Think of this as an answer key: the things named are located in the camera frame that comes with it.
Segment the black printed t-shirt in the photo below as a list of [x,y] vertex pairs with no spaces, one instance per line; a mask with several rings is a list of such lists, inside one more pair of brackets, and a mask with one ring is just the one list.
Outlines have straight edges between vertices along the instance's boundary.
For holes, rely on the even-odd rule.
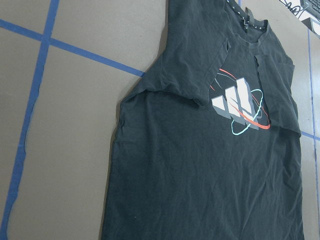
[[171,0],[120,104],[103,240],[302,240],[292,59],[234,0]]

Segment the blue tape line lengthwise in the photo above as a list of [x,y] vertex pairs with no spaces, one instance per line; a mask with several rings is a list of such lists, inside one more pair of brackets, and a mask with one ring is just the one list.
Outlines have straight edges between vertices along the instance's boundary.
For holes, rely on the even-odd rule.
[[17,150],[15,154],[10,184],[9,184],[8,193],[5,201],[2,222],[0,225],[0,238],[2,240],[8,239],[9,220],[10,220],[12,208],[18,198],[19,187],[20,187],[20,183],[23,175],[23,170],[24,170],[24,162],[26,159],[26,139],[28,135],[30,122],[32,119],[32,114],[34,111],[34,106],[39,97],[40,86],[43,79],[45,64],[48,56],[52,31],[55,24],[55,18],[57,15],[59,3],[60,2],[58,0],[50,1],[47,17],[45,20],[45,26],[42,34],[34,32],[27,28],[23,28],[21,26],[15,25],[13,23],[4,21],[4,20],[2,20],[0,24],[6,30],[10,30],[12,32],[19,33],[19,34],[22,34],[23,36],[30,37],[34,40],[40,41],[36,65],[34,69],[34,74],[32,78],[26,110],[23,118]]

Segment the blue tape line crosswise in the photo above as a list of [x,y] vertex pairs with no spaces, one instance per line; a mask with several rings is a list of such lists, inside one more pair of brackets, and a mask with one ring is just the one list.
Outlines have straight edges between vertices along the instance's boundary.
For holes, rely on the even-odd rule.
[[[27,38],[31,38],[33,40],[41,42],[44,39],[44,37],[49,38],[49,30],[51,31],[53,30],[53,22],[49,22],[45,24],[42,34],[3,19],[0,20],[0,27],[10,32],[14,32],[19,35],[25,36]],[[125,65],[123,63],[98,55],[96,53],[90,52],[83,48],[76,47],[74,45],[68,44],[66,42],[60,41],[52,37],[48,40],[48,45],[82,56],[84,58],[93,60],[95,62],[102,63],[109,67],[118,69],[120,71],[129,73],[138,77],[142,77],[145,74],[143,71],[133,68],[131,66]]]

